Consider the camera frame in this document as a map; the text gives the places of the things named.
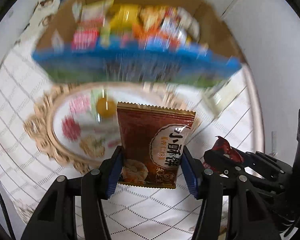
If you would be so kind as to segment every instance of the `red object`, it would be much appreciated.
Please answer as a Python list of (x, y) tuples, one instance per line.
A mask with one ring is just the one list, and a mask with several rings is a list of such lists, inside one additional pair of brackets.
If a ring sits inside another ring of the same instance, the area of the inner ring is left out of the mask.
[(88, 49), (94, 48), (99, 36), (97, 28), (89, 28), (85, 30), (78, 29), (75, 31), (71, 49)]
[(75, 141), (80, 136), (81, 128), (80, 125), (74, 121), (72, 116), (67, 116), (62, 120), (62, 132), (69, 140)]
[[(242, 156), (236, 150), (231, 148), (229, 142), (221, 136), (217, 136), (217, 137), (218, 139), (211, 150), (223, 151), (223, 155), (228, 155), (231, 160), (237, 163), (243, 163)], [(206, 169), (212, 169), (214, 171), (217, 171), (214, 167), (211, 167), (206, 162), (203, 162), (202, 164)]]

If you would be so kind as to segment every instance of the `yellow snack package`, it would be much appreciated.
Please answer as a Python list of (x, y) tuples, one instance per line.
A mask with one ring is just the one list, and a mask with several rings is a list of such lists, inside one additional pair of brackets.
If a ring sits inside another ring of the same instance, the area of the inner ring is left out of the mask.
[(140, 18), (143, 21), (145, 32), (159, 29), (165, 15), (165, 7), (147, 6), (140, 11)]
[[(117, 10), (118, 5), (114, 5), (110, 11)], [(111, 29), (131, 29), (133, 24), (138, 24), (139, 5), (122, 4), (119, 10), (111, 19), (109, 25)]]

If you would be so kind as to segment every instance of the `black cable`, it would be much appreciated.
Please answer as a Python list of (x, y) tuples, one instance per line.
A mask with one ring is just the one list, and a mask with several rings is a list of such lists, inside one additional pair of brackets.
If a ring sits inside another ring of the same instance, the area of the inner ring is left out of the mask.
[(7, 223), (7, 227), (8, 227), (9, 233), (10, 233), (10, 237), (12, 238), (12, 240), (16, 240), (16, 237), (14, 235), (12, 225), (11, 225), (11, 222), (10, 222), (9, 214), (8, 214), (6, 205), (3, 201), (1, 193), (0, 193), (0, 205), (1, 205), (3, 215), (4, 215), (4, 219), (6, 220), (6, 223)]

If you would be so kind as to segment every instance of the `brown snack bag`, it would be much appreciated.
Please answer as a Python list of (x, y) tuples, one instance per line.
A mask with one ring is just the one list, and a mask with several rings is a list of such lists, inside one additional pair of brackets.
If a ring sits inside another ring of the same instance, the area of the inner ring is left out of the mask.
[(195, 112), (119, 102), (126, 185), (176, 188), (184, 142)]

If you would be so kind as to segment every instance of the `snack in box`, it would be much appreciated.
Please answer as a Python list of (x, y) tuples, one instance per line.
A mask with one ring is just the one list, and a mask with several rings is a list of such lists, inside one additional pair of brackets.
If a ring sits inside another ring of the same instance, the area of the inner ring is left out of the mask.
[(91, 114), (98, 124), (117, 124), (117, 102), (108, 96), (107, 90), (93, 89), (90, 93)]
[(160, 36), (174, 43), (185, 45), (199, 40), (198, 22), (183, 8), (171, 6), (146, 6), (141, 8), (139, 17), (142, 25), (134, 24), (133, 33), (141, 39)]
[(176, 188), (195, 112), (119, 102), (117, 114), (124, 160), (120, 183)]
[(109, 23), (111, 34), (118, 36), (126, 33), (132, 34), (132, 25), (140, 24), (139, 10), (140, 6), (135, 4), (113, 5), (109, 10), (109, 13), (114, 13)]
[(106, 23), (106, 13), (114, 0), (103, 0), (82, 7), (81, 21), (74, 33), (71, 49), (93, 49)]

